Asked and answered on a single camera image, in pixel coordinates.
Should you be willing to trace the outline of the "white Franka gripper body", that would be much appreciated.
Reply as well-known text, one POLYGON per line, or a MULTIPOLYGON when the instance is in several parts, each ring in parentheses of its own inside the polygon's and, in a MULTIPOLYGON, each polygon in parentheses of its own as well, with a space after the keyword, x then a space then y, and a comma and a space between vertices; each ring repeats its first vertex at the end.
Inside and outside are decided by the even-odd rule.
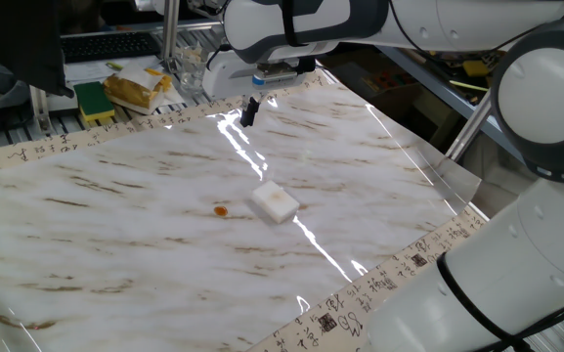
POLYGON ((219 51, 208 58, 202 87, 213 101, 252 96, 298 86, 316 66, 312 57, 248 64, 233 50, 219 51))

